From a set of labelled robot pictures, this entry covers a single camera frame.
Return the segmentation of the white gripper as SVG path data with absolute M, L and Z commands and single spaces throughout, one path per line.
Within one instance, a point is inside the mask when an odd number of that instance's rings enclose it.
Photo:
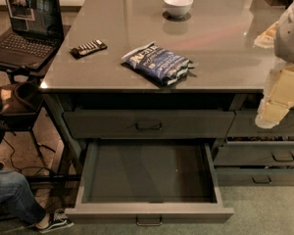
M 257 114 L 270 122 L 280 122 L 294 107 L 294 1 L 284 11 L 278 22 L 273 23 L 255 40 L 254 45 L 272 48 L 284 66 L 269 72 Z

